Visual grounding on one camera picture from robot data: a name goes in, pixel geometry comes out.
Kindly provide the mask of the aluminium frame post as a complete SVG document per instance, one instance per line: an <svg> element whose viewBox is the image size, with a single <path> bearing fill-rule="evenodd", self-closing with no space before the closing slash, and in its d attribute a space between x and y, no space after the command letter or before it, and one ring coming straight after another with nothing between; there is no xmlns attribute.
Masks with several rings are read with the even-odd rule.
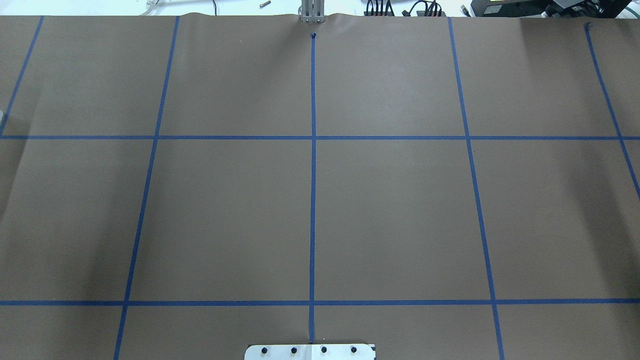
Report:
<svg viewBox="0 0 640 360"><path fill-rule="evenodd" d="M302 23L324 23L326 21L324 0L302 0L299 7Z"/></svg>

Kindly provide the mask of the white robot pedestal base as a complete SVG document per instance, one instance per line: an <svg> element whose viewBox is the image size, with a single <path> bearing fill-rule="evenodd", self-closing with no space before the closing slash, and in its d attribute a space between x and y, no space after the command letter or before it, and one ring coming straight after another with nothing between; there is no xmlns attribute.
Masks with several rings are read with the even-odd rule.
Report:
<svg viewBox="0 0 640 360"><path fill-rule="evenodd" d="M375 360L374 344L256 344L247 347L245 360Z"/></svg>

